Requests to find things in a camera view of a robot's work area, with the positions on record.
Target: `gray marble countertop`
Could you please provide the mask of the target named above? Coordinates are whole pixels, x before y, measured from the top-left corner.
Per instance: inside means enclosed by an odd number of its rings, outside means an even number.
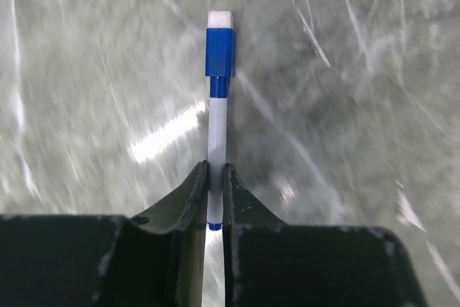
[[[0,0],[0,212],[132,215],[206,159],[212,9],[234,13],[247,187],[292,224],[392,229],[458,306],[460,0]]]

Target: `blue and white marker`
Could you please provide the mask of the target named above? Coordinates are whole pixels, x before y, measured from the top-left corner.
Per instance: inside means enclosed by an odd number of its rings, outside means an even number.
[[[206,71],[210,78],[208,133],[208,224],[222,229],[224,216],[222,172],[226,163],[227,96],[234,75],[235,33],[230,11],[208,13],[206,30]]]

